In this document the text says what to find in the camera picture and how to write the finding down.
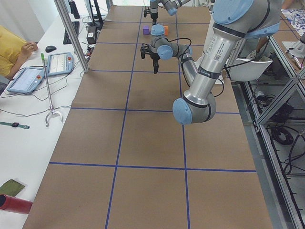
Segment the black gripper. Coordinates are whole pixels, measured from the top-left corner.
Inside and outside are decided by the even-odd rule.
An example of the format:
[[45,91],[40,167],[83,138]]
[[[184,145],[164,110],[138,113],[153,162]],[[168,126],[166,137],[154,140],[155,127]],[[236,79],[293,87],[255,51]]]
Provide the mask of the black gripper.
[[151,19],[153,19],[153,25],[156,25],[156,20],[158,19],[158,7],[150,7]]
[[158,73],[158,71],[159,71],[159,64],[158,64],[159,55],[158,55],[158,53],[154,53],[154,52],[150,51],[150,57],[153,60],[153,73]]

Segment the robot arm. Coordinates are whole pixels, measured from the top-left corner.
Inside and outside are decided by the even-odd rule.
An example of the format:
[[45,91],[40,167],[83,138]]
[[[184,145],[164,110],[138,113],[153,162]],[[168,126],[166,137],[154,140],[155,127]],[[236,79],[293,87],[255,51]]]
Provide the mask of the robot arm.
[[280,26],[280,0],[217,0],[212,10],[213,36],[200,64],[196,66],[187,45],[172,43],[164,35],[164,27],[154,24],[152,40],[142,56],[153,59],[154,72],[158,60],[176,57],[189,89],[173,103],[173,115],[180,124],[202,123],[213,118],[215,98],[211,92],[236,42],[276,33]]
[[182,7],[184,4],[188,3],[190,0],[150,0],[149,8],[145,9],[143,14],[144,17],[147,14],[150,14],[153,25],[157,24],[157,19],[159,16],[158,8],[161,3],[166,9],[170,16],[173,16],[177,13],[177,9]]

